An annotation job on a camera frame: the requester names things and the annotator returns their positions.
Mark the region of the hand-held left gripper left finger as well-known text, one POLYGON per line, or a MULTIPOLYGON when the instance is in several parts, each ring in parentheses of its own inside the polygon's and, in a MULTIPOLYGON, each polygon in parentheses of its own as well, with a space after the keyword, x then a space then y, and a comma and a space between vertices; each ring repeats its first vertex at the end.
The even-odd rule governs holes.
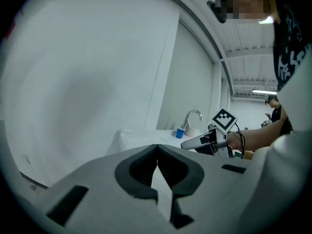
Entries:
POLYGON ((157 146, 94 159, 53 185, 46 215, 79 234, 173 234, 151 187, 157 146))

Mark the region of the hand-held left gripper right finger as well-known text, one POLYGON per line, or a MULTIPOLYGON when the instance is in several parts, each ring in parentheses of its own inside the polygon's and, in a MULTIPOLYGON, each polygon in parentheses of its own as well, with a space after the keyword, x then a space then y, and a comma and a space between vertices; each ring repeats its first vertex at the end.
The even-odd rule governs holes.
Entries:
POLYGON ((239 234, 246 198, 237 186, 249 161, 210 156, 169 145, 157 147, 158 167, 171 189, 170 215, 157 234, 239 234))

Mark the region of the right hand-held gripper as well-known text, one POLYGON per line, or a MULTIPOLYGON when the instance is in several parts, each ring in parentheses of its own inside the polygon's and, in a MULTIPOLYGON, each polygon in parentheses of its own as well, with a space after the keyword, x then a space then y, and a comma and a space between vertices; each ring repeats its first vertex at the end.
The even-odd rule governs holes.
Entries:
POLYGON ((228 133, 236 124, 237 117, 225 109, 220 109, 213 117, 209 132, 181 143, 185 150, 195 149, 198 153, 233 158, 228 145, 228 133))

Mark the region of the person's right forearm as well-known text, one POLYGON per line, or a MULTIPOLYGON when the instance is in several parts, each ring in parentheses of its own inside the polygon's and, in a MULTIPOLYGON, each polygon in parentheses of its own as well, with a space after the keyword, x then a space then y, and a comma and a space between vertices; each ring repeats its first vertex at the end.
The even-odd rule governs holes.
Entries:
POLYGON ((256 130, 244 130, 228 133, 228 145, 234 150, 256 151, 270 146, 275 140, 293 130, 289 119, 280 119, 268 126, 256 130))

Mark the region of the chrome faucet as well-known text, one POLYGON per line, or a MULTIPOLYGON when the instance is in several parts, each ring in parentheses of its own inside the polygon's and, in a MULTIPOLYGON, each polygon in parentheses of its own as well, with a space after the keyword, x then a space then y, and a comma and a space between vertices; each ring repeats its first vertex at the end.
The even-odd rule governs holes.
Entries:
POLYGON ((196 129, 200 128, 200 123, 203 121, 203 115, 199 110, 193 109, 190 110, 181 125, 181 128, 186 129, 188 126, 194 127, 196 129))

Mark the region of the person's black printed shirt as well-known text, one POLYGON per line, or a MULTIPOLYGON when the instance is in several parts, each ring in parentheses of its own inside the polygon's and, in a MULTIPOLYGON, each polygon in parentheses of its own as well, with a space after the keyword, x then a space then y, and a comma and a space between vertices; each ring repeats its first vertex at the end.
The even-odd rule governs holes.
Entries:
POLYGON ((273 24, 273 66, 280 91, 312 49, 312 29, 302 7, 280 3, 277 12, 280 23, 273 24))

